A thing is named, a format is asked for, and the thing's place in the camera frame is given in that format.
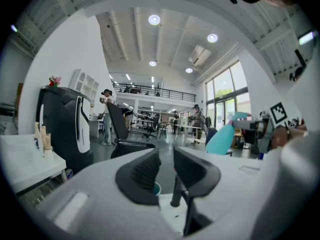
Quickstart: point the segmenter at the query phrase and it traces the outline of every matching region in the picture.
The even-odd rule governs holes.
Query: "table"
[[[179,129],[179,127],[183,127],[184,141],[183,141],[182,146],[185,146],[185,143],[186,143],[187,129],[197,129],[197,131],[195,132],[195,135],[196,135],[196,136],[198,135],[198,130],[201,130],[201,129],[202,129],[201,127],[196,127],[196,126],[191,126],[191,125],[176,124],[176,126],[178,127],[178,129]]]
[[[90,119],[89,121],[89,135],[99,137],[99,124],[103,122],[103,119]]]
[[[67,181],[66,161],[53,152],[53,161],[47,161],[36,148],[34,135],[2,135],[1,162],[4,174],[17,196],[44,184],[61,174]]]

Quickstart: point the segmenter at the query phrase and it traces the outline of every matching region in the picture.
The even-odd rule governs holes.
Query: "floor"
[[[140,135],[130,134],[129,139],[146,141],[145,138],[141,139]],[[175,136],[172,134],[171,129],[167,131],[166,138],[162,136],[161,138],[155,139],[150,138],[150,143],[154,144],[156,148],[159,149],[159,157],[161,159],[160,171],[156,177],[156,182],[161,185],[161,194],[171,194],[174,189],[175,176],[174,171],[174,147],[179,147],[183,145],[183,135],[177,135],[176,142]],[[104,146],[101,145],[103,140],[103,135],[100,133],[99,138],[91,137],[90,138],[90,148],[94,154],[94,163],[105,161],[110,159],[111,153],[114,150],[115,146]],[[185,147],[188,148],[197,148],[197,150],[205,150],[205,145],[200,144],[197,147],[192,145],[190,142],[186,141]],[[256,159],[258,156],[251,154],[249,149],[235,149],[232,154],[233,157],[242,157],[242,158],[251,158]]]

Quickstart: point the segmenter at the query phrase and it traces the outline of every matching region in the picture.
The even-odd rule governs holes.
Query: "window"
[[[215,98],[214,95],[214,82],[211,80],[206,84],[206,100],[210,101]]]
[[[206,115],[211,117],[217,130],[232,119],[235,111],[251,114],[247,81],[240,61],[206,83],[206,98]]]
[[[251,114],[251,104],[248,92],[236,97],[236,110]]]
[[[234,84],[232,82],[230,70],[227,69],[217,77],[213,79],[214,81],[214,97],[219,98],[223,95],[232,93],[234,91]]]
[[[247,81],[240,61],[230,67],[235,91],[247,87]]]

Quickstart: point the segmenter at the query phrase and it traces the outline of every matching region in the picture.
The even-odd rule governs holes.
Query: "white shelf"
[[[82,69],[76,69],[74,71],[71,83],[69,85],[70,89],[86,95],[91,104],[95,104],[98,87],[99,83]]]

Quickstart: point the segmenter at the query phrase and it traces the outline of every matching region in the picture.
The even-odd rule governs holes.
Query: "glass door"
[[[224,101],[219,102],[215,105],[215,128],[219,131],[224,127],[225,123],[225,103]]]
[[[235,99],[224,100],[215,105],[215,128],[219,131],[235,114]]]

